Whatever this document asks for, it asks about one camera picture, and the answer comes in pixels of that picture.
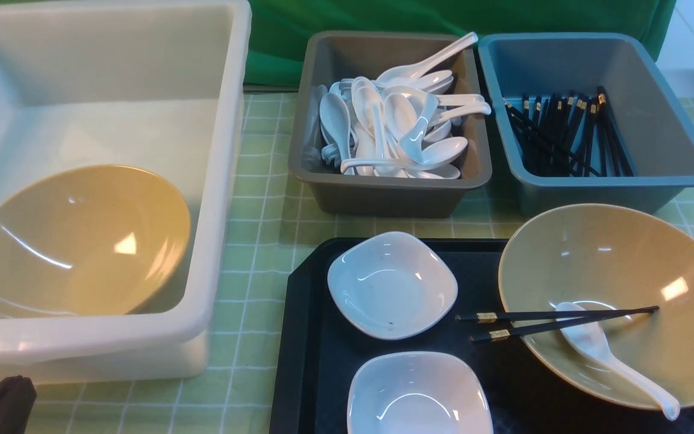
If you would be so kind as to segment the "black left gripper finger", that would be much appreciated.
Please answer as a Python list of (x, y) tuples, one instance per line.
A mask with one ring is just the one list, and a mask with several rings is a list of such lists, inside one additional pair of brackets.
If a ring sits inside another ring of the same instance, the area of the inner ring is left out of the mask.
[(0, 381), (0, 433), (24, 433), (36, 398), (30, 377), (12, 376)]

